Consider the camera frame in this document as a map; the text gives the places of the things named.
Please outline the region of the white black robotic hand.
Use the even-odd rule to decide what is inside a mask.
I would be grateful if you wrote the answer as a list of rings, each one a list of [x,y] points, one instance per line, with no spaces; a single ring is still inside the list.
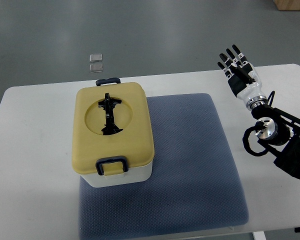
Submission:
[[[233,95],[242,100],[249,111],[268,103],[256,69],[235,44],[232,49],[226,49],[226,54],[220,53],[219,57],[221,62],[217,65],[227,77]]]

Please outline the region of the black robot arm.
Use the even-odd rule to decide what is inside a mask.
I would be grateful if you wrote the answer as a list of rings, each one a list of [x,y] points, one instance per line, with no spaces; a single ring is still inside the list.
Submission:
[[[242,142],[247,153],[261,157],[275,156],[274,165],[300,180],[300,119],[273,108],[275,91],[265,103],[254,103],[251,114],[257,120],[245,130]]]

